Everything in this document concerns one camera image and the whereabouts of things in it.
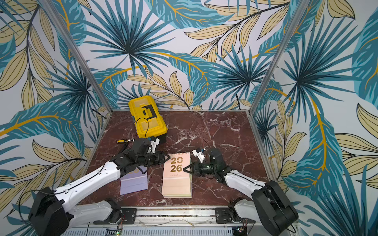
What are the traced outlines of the pink calendar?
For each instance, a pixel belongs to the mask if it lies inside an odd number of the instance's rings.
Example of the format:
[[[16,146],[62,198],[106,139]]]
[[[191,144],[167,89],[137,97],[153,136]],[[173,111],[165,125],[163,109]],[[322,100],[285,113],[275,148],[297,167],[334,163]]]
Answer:
[[[192,194],[192,177],[183,168],[191,164],[189,152],[169,154],[163,170],[162,195]]]

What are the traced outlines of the purple calendar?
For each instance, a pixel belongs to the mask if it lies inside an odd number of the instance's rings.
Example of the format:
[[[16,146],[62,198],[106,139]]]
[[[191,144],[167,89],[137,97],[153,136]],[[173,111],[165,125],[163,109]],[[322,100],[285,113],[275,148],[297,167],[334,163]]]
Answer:
[[[147,168],[140,166],[121,177],[120,194],[139,192],[148,189]]]

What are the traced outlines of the green calendar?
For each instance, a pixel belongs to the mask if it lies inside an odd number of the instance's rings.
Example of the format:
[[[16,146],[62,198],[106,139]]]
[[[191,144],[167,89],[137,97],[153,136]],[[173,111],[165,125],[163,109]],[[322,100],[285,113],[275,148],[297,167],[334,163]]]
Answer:
[[[191,198],[192,194],[168,194],[163,196],[165,198]]]

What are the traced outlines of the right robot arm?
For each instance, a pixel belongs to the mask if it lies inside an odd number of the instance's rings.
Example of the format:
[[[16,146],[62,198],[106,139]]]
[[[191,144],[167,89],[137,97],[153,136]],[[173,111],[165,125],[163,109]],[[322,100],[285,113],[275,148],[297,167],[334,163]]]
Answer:
[[[218,224],[259,222],[272,236],[278,236],[299,218],[298,212],[279,184],[247,177],[226,164],[218,148],[194,149],[198,158],[183,170],[197,177],[212,176],[218,183],[236,189],[247,199],[238,198],[228,207],[216,209]]]

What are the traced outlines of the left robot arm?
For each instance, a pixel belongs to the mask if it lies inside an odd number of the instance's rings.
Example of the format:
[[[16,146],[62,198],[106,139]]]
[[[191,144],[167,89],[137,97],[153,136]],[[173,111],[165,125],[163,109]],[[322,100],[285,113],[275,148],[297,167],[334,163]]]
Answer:
[[[164,164],[170,156],[156,150],[157,138],[138,138],[131,148],[111,157],[98,169],[67,185],[38,191],[28,220],[39,236],[60,236],[66,230],[91,222],[120,225],[125,214],[112,199],[79,205],[101,187],[133,172],[140,166]]]

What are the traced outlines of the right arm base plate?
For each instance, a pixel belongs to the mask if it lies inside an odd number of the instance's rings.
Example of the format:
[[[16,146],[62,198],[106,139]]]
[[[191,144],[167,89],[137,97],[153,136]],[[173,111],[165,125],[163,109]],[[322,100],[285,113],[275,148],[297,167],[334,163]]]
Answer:
[[[229,207],[215,208],[215,217],[217,224],[228,224],[235,222],[235,214]]]

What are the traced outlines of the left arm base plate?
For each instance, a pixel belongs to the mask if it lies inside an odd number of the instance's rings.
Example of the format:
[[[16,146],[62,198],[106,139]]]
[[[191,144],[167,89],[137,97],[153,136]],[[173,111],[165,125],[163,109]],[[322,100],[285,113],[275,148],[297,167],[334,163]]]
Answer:
[[[103,221],[94,221],[95,225],[133,225],[136,218],[136,208],[121,208],[113,210]]]

